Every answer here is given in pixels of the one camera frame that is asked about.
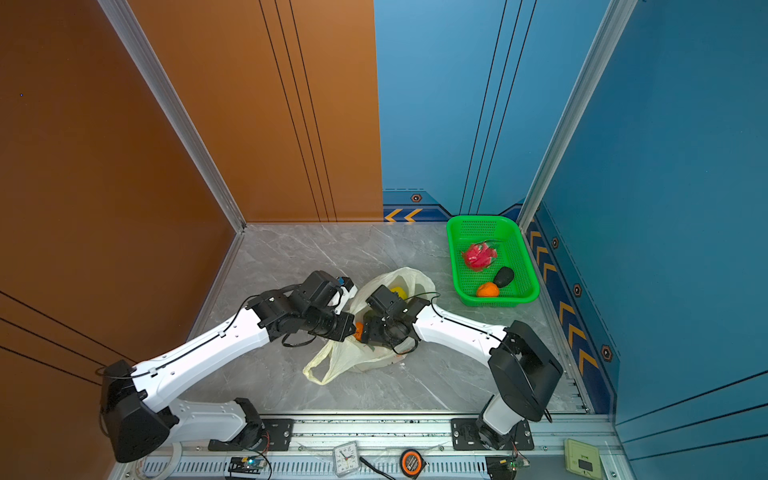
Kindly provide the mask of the orange fruit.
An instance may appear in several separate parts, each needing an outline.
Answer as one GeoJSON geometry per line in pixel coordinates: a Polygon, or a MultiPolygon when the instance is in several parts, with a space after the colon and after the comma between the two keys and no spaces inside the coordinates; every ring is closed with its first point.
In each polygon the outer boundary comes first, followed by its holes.
{"type": "Polygon", "coordinates": [[[478,298],[497,298],[500,296],[500,288],[494,282],[486,282],[476,290],[478,298]]]}

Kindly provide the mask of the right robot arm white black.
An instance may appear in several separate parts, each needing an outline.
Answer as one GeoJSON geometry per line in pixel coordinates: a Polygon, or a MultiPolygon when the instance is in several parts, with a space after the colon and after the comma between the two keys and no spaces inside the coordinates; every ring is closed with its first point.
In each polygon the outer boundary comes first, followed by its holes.
{"type": "Polygon", "coordinates": [[[526,323],[490,325],[453,314],[435,302],[435,292],[401,298],[384,286],[367,299],[369,310],[356,324],[355,338],[407,355],[434,343],[488,367],[494,394],[475,422],[488,449],[517,448],[523,427],[549,421],[549,402],[564,373],[561,363],[526,323]]]}

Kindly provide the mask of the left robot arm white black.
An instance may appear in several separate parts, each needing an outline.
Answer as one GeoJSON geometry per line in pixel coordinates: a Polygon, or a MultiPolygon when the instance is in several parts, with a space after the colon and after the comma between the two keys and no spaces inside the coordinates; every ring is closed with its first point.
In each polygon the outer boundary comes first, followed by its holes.
{"type": "Polygon", "coordinates": [[[103,368],[100,419],[119,463],[173,443],[206,441],[216,450],[252,450],[266,442],[253,403],[191,402],[181,394],[238,357],[305,331],[342,341],[355,332],[346,304],[357,287],[348,277],[312,272],[301,284],[247,297],[229,319],[174,350],[135,365],[103,368]]]}

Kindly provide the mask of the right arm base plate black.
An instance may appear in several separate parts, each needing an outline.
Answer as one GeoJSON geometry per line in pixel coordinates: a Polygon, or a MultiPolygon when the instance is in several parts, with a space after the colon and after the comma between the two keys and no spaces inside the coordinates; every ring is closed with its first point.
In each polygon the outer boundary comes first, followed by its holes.
{"type": "Polygon", "coordinates": [[[535,448],[527,420],[518,422],[504,435],[490,427],[479,427],[478,419],[473,418],[453,418],[450,427],[453,449],[456,451],[532,451],[535,448]]]}

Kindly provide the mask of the red dragon fruit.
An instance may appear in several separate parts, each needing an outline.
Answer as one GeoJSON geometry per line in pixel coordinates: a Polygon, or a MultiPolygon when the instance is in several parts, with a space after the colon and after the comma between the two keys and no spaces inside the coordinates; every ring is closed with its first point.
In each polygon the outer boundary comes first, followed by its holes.
{"type": "Polygon", "coordinates": [[[498,258],[497,249],[488,242],[471,244],[461,253],[464,264],[474,272],[481,272],[490,267],[498,258]]]}

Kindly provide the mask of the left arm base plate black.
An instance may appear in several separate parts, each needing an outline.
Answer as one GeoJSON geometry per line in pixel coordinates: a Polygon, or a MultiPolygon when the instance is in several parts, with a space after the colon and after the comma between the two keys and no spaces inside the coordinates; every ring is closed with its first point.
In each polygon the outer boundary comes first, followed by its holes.
{"type": "Polygon", "coordinates": [[[293,434],[294,420],[291,418],[268,418],[247,422],[244,429],[232,440],[210,440],[209,451],[288,451],[293,434]]]}

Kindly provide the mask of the translucent yellowish plastic bag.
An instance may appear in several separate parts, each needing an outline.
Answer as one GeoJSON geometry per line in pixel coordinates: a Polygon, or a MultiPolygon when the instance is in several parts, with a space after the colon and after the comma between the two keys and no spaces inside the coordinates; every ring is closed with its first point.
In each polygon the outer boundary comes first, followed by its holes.
{"type": "Polygon", "coordinates": [[[403,267],[381,274],[358,289],[345,310],[355,316],[357,332],[342,342],[329,340],[303,369],[306,379],[317,385],[327,385],[345,372],[363,373],[397,363],[407,354],[395,354],[385,347],[370,346],[358,341],[358,323],[370,310],[366,299],[379,287],[401,287],[408,297],[435,292],[435,284],[420,270],[403,267]]]}

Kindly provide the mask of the dark avocado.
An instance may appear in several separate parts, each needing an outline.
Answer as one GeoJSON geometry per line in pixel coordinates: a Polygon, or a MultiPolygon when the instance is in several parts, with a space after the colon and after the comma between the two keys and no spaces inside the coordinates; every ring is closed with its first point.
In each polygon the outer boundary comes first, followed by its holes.
{"type": "Polygon", "coordinates": [[[515,272],[512,268],[503,266],[494,276],[492,283],[499,289],[503,289],[510,285],[515,279],[515,272]]]}

